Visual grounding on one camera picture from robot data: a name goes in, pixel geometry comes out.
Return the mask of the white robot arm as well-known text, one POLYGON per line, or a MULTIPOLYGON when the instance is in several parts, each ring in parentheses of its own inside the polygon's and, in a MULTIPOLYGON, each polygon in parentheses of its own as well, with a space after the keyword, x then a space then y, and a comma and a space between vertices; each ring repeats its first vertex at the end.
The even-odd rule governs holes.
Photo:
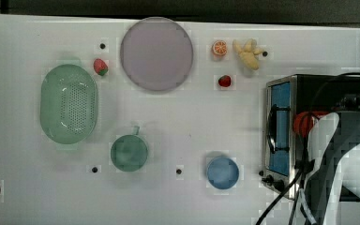
POLYGON ((341 190, 360 199, 360 112, 331 112, 309 132, 307 150, 313 169, 304 184, 304 225, 340 225, 341 190))

